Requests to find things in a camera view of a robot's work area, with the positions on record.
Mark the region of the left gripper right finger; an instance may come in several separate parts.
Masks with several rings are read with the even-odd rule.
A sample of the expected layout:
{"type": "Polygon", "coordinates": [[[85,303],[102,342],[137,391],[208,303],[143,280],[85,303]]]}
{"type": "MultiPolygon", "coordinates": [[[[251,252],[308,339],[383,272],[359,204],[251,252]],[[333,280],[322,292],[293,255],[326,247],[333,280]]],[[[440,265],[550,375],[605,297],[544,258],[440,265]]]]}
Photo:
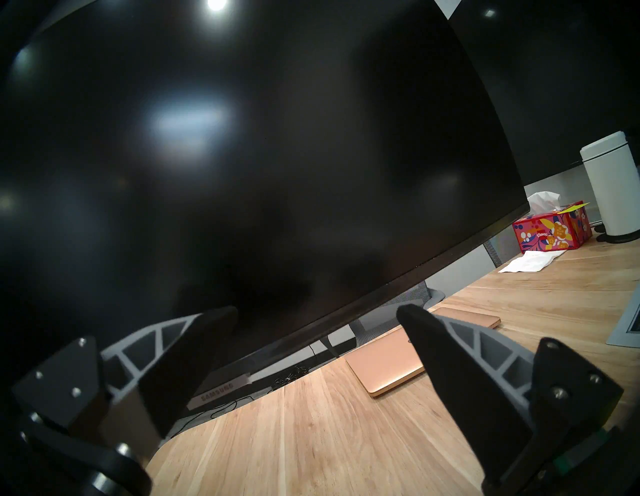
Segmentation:
{"type": "Polygon", "coordinates": [[[498,331],[401,305],[396,317],[484,473],[483,493],[606,493],[623,388],[556,338],[532,352],[498,331]]]}

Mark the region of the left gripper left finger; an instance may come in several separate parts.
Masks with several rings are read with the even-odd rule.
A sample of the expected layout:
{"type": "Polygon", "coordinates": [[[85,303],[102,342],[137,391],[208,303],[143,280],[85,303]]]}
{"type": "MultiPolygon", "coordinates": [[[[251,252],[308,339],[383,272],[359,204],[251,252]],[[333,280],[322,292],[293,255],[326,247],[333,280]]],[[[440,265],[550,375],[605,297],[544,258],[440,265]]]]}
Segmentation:
{"type": "Polygon", "coordinates": [[[84,335],[12,387],[19,405],[74,437],[165,437],[215,362],[217,343],[238,322],[234,306],[208,310],[142,371],[108,392],[107,358],[84,335]]]}

